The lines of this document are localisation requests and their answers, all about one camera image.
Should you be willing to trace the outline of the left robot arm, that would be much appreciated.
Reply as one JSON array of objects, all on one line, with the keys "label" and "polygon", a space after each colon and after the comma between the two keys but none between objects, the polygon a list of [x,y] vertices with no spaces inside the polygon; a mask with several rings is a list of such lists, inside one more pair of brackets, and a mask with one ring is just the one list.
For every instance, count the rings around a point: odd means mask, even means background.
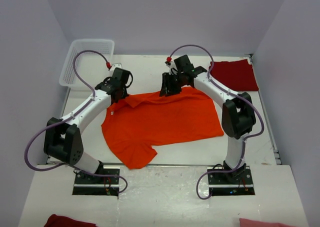
[{"label": "left robot arm", "polygon": [[60,119],[51,118],[45,131],[44,153],[85,172],[92,183],[101,182],[102,163],[84,151],[82,133],[102,111],[129,96],[128,82],[133,82],[132,73],[116,67],[112,76],[96,85],[93,93],[74,111]]}]

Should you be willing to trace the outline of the orange t-shirt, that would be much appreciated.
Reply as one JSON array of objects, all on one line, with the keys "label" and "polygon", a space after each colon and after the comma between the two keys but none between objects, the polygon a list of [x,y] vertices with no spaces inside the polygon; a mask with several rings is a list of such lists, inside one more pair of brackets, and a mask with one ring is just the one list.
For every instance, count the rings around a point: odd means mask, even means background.
[{"label": "orange t-shirt", "polygon": [[119,100],[107,108],[101,130],[111,152],[131,170],[149,164],[155,146],[224,135],[213,100],[192,87],[167,97],[151,92]]}]

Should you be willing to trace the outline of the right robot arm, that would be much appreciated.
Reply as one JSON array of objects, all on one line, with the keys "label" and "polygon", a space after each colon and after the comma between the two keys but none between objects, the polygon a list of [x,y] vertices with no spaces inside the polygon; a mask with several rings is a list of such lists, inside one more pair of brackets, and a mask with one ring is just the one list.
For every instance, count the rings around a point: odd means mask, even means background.
[{"label": "right robot arm", "polygon": [[187,55],[166,58],[169,72],[162,74],[161,97],[180,94],[184,86],[190,86],[210,97],[222,110],[221,127],[228,136],[227,154],[223,162],[223,175],[227,183],[233,184],[241,178],[246,168],[245,138],[256,124],[251,96],[228,89],[214,79],[202,66],[195,67]]}]

